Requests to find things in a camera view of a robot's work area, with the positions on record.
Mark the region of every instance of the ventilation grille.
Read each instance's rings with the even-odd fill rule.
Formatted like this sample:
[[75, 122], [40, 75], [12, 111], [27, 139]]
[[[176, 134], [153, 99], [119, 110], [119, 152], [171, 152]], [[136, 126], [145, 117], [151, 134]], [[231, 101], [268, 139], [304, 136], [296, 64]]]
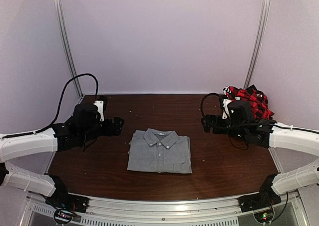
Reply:
[[[97, 220], [90, 218], [82, 218], [81, 224], [86, 226], [146, 226], [147, 224], [130, 224], [130, 223], [111, 223], [110, 221]], [[239, 226], [237, 217], [232, 217], [225, 220], [214, 220], [202, 224], [169, 224], [175, 226]]]
[[39, 205], [35, 205], [33, 208], [33, 211], [38, 212], [38, 213], [43, 214], [43, 215], [49, 215], [49, 216], [53, 216], [53, 214], [54, 214], [54, 210], [49, 209], [49, 208], [44, 207], [44, 206], [39, 206]]

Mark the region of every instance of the red plaid cloth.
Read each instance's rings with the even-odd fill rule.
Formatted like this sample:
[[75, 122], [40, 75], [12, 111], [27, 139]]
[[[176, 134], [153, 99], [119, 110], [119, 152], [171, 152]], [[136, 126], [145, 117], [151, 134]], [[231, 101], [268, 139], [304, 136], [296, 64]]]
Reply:
[[267, 96], [262, 91], [257, 90], [255, 85], [251, 85], [247, 89], [238, 89], [229, 86], [224, 88], [224, 93], [232, 101], [237, 100], [235, 97], [240, 97], [243, 101], [249, 101], [256, 120], [269, 120], [270, 117], [274, 115], [274, 113], [268, 109]]

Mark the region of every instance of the gray shirt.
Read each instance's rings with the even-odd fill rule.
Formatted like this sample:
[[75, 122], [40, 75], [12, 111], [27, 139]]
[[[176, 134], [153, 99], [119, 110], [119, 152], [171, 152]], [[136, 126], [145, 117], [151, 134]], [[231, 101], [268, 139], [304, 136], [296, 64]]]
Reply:
[[190, 139], [175, 131], [137, 130], [133, 134], [128, 170], [190, 174]]

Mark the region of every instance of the white backdrop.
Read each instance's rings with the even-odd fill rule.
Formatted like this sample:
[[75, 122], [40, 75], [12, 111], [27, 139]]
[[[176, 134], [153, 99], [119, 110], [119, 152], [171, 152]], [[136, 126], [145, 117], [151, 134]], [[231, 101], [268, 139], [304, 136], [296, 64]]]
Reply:
[[[62, 0], [78, 73], [102, 93], [242, 87], [262, 0]], [[84, 93], [94, 84], [80, 80]]]
[[[319, 5], [318, 0], [271, 0], [253, 81], [269, 98], [274, 119], [319, 129]], [[285, 171], [316, 157], [276, 150]], [[300, 190], [312, 226], [318, 225], [319, 187]]]
[[[60, 94], [70, 78], [53, 0], [0, 0], [0, 133], [47, 126], [54, 119]], [[60, 121], [78, 98], [73, 84], [66, 91]], [[44, 173], [51, 153], [12, 160]], [[26, 192], [0, 187], [0, 226], [17, 225]]]

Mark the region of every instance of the wood grain surface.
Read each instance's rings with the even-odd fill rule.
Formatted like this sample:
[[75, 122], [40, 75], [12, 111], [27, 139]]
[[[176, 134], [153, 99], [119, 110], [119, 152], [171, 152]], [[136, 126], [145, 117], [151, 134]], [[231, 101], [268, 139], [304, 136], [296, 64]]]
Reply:
[[[81, 148], [55, 155], [49, 174], [61, 177], [71, 193], [125, 200], [208, 199], [256, 192], [276, 173], [267, 149], [235, 149], [226, 135], [205, 133], [199, 110], [203, 95], [111, 95], [106, 118], [125, 120], [118, 137], [99, 137]], [[93, 102], [86, 96], [84, 103]], [[218, 99], [204, 103], [208, 114], [221, 114]], [[127, 171], [129, 142], [135, 130], [175, 130], [191, 139], [193, 174]], [[234, 145], [245, 145], [233, 140]]]

